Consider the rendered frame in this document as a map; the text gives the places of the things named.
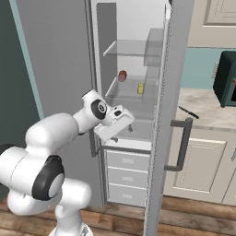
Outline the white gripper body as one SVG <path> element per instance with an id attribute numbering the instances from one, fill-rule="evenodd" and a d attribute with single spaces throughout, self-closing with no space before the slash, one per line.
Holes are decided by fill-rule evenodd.
<path id="1" fill-rule="evenodd" d="M 134 115 L 126 108 L 111 108 L 105 119 L 94 128 L 94 132 L 102 141 L 106 142 L 124 130 L 134 120 Z"/>

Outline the cream base cupboard door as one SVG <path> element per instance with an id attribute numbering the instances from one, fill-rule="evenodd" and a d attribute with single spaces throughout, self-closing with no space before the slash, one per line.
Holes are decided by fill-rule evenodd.
<path id="1" fill-rule="evenodd" d="M 236 133 L 193 129 L 181 171 L 167 171 L 164 194 L 221 203 L 236 167 Z"/>
<path id="2" fill-rule="evenodd" d="M 224 195 L 222 203 L 225 205 L 236 206 L 236 170 L 230 180 L 229 187 Z"/>

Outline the grey fridge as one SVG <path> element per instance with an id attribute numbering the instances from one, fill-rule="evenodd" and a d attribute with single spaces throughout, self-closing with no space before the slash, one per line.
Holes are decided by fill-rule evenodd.
<path id="1" fill-rule="evenodd" d="M 154 111 L 157 103 L 157 94 L 143 100 L 109 99 L 105 97 L 111 83 L 118 79 L 119 72 L 124 70 L 128 76 L 153 77 L 158 80 L 161 68 L 161 56 L 164 39 L 164 21 L 168 16 L 165 6 L 172 0 L 84 0 L 86 10 L 86 24 L 88 34 L 88 50 L 90 60 L 90 71 L 92 89 L 95 89 L 107 102 L 115 107 L 121 105 L 135 117 L 131 124 L 133 132 L 127 127 L 114 137 L 118 142 L 112 140 L 102 141 L 94 131 L 90 131 L 95 137 L 94 156 L 100 158 L 100 177 L 104 190 L 104 206 L 109 203 L 109 185 L 120 185 L 109 183 L 108 169 L 123 169 L 109 167 L 106 151 L 121 151 L 138 153 L 141 155 L 151 154 L 151 136 L 154 129 Z M 16 0 L 11 4 L 29 79 L 32 85 L 37 112 L 40 118 L 43 115 L 39 93 L 34 78 L 30 56 L 22 29 Z M 102 54 L 117 40 L 145 41 L 146 50 L 143 56 L 119 56 Z M 171 148 L 169 154 L 170 165 L 177 163 L 179 147 L 181 145 L 183 130 L 175 127 L 172 130 Z"/>

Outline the dark green toaster oven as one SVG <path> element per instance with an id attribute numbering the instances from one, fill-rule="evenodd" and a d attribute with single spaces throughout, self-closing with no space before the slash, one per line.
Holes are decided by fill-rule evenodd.
<path id="1" fill-rule="evenodd" d="M 213 90 L 222 108 L 236 107 L 236 51 L 221 53 Z"/>

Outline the grey fridge drawer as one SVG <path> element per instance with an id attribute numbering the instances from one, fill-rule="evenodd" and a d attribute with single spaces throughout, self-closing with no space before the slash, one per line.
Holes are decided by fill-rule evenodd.
<path id="1" fill-rule="evenodd" d="M 146 189 L 138 189 L 124 185 L 109 185 L 109 201 L 130 206 L 144 207 Z"/>
<path id="2" fill-rule="evenodd" d="M 148 174 L 142 171 L 129 171 L 126 169 L 108 169 L 109 183 L 146 188 Z"/>
<path id="3" fill-rule="evenodd" d="M 109 167 L 148 171 L 149 155 L 107 150 L 106 158 Z"/>

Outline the grey open fridge door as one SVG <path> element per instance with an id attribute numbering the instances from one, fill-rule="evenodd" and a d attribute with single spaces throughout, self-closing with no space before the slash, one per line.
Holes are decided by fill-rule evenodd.
<path id="1" fill-rule="evenodd" d="M 164 39 L 154 129 L 147 177 L 143 236 L 157 236 L 166 172 L 170 165 L 172 120 L 175 118 L 195 0 L 172 0 L 165 6 Z"/>

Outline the cream wall cupboard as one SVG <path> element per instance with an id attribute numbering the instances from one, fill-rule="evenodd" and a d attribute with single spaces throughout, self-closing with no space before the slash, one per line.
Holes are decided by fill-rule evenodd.
<path id="1" fill-rule="evenodd" d="M 195 0 L 188 46 L 236 48 L 236 0 Z"/>

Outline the black butter knife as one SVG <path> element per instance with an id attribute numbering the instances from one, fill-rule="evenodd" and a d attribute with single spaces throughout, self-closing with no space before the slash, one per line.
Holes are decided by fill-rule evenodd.
<path id="1" fill-rule="evenodd" d="M 181 107 L 181 106 L 178 106 L 183 112 L 186 112 L 188 113 L 189 115 L 192 115 L 195 119 L 199 119 L 199 116 L 193 112 L 190 112 L 188 110 L 186 110 L 185 108 Z"/>

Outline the grey closed fridge door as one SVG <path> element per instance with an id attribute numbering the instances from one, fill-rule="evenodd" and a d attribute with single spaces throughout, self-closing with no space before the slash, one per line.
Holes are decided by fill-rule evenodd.
<path id="1" fill-rule="evenodd" d="M 74 114 L 92 89 L 84 0 L 16 0 L 43 115 Z M 101 207 L 100 158 L 91 132 L 63 147 L 65 176 L 89 183 L 90 204 Z"/>

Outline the glass fridge shelf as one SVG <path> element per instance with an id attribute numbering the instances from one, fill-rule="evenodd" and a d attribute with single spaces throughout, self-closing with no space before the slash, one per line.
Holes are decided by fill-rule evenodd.
<path id="1" fill-rule="evenodd" d="M 145 41 L 117 40 L 114 41 L 102 55 L 143 56 L 145 50 Z"/>
<path id="2" fill-rule="evenodd" d="M 137 94 L 138 83 L 144 84 L 144 93 Z M 109 99 L 143 100 L 151 98 L 158 90 L 158 80 L 153 77 L 128 76 L 124 82 L 113 80 L 105 94 Z"/>

